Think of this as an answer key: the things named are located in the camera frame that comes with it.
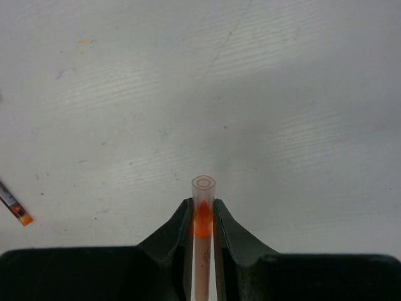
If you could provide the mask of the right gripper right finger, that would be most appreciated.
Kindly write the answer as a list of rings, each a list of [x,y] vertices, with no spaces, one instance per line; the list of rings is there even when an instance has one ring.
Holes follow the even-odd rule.
[[[379,254],[284,254],[214,204],[218,300],[400,300],[400,261]]]

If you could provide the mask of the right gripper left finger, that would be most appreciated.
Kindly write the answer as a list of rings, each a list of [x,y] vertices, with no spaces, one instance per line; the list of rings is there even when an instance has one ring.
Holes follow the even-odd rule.
[[[1,255],[1,300],[190,300],[192,199],[138,245]]]

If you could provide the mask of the orange highlighter pen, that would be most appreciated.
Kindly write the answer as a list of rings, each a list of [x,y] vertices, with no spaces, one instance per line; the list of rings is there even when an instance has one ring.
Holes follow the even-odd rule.
[[[194,203],[195,299],[209,299],[211,239],[213,234],[213,202],[216,181],[206,175],[192,180]]]

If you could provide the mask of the red capped pen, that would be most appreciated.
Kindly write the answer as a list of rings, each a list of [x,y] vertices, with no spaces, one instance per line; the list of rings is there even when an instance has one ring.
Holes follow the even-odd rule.
[[[16,219],[23,225],[27,226],[33,222],[31,215],[19,203],[19,201],[9,192],[3,183],[0,184],[1,201],[12,212]]]

